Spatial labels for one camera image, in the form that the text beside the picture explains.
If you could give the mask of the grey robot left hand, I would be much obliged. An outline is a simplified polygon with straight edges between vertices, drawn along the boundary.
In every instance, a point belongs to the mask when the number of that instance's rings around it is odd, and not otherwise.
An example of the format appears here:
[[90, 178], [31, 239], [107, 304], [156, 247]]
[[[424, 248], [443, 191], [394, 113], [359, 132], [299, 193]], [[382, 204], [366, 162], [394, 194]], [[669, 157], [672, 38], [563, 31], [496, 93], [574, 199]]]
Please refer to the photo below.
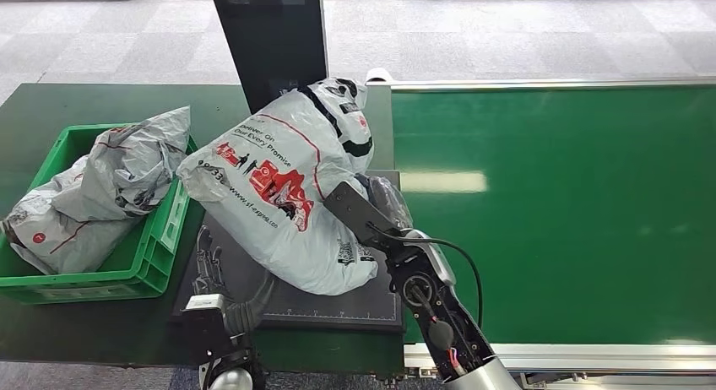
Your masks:
[[261, 284], [253, 297], [247, 301], [236, 302], [224, 279], [221, 266], [222, 247], [211, 249], [212, 243], [213, 237], [209, 228], [202, 225], [196, 238], [198, 275], [192, 282], [193, 294], [222, 295], [221, 305], [227, 332], [251, 332], [262, 321], [263, 310], [273, 294], [276, 278], [268, 270], [264, 270]]

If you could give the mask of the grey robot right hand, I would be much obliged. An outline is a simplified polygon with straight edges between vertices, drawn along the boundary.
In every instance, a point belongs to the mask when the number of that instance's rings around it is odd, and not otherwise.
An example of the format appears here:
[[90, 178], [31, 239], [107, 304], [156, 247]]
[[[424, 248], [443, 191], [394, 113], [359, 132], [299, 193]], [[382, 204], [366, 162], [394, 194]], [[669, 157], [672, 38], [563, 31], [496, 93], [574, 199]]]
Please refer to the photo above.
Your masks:
[[385, 176], [356, 174], [368, 200], [400, 229], [413, 227], [413, 219], [401, 191]]

